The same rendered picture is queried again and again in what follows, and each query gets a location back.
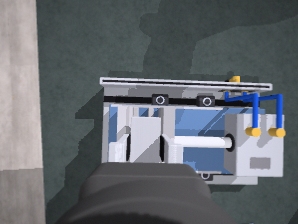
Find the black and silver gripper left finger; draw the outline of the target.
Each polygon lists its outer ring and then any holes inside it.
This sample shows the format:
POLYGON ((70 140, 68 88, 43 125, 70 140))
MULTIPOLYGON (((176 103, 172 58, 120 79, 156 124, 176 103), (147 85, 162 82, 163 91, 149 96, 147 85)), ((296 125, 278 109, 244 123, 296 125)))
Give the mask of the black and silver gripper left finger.
POLYGON ((125 133, 117 142, 111 142, 108 149, 108 162, 126 162, 130 157, 131 133, 125 133))

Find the grey metal block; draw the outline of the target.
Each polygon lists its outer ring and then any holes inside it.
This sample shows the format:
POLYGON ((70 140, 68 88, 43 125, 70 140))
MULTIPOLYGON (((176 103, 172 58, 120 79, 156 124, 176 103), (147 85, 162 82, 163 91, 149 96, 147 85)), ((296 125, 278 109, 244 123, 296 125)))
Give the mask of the grey metal block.
POLYGON ((130 162, 160 163, 161 118, 131 117, 130 162))

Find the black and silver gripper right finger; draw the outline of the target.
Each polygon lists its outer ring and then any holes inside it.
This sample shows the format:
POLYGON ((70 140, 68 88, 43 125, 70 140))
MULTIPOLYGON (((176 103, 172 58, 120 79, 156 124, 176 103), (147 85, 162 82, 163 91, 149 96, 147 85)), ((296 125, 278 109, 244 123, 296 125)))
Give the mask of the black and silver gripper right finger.
POLYGON ((183 145, 175 144, 166 134, 161 134, 159 155, 164 163, 183 163, 183 145))

